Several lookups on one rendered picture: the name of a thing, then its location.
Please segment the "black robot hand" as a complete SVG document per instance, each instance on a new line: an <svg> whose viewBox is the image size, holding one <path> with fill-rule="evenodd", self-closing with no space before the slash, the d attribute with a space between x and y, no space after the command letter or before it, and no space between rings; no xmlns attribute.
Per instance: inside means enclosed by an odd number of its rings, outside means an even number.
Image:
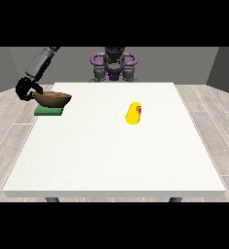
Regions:
<svg viewBox="0 0 229 249"><path fill-rule="evenodd" d="M36 82L31 81L27 77L21 78L16 86L16 94L20 100L29 101L34 98L33 93L30 91L35 89L38 93L43 93L43 88L39 86Z"/></svg>

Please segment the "brown wooden bowl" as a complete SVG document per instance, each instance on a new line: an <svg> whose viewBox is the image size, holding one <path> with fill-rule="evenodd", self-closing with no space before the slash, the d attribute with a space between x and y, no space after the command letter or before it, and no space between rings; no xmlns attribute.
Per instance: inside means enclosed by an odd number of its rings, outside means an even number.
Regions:
<svg viewBox="0 0 229 249"><path fill-rule="evenodd" d="M59 93L61 97L55 97L55 94ZM42 94L34 91L34 99L44 107L62 108L72 98L70 94L55 91L44 91Z"/></svg>

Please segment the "green square pad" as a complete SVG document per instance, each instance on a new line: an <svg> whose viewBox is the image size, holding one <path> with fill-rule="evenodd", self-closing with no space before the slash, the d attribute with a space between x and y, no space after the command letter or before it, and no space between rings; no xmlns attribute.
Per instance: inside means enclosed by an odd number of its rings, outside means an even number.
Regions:
<svg viewBox="0 0 229 249"><path fill-rule="evenodd" d="M62 114L62 108L44 107L38 105L34 111L35 116L60 116Z"/></svg>

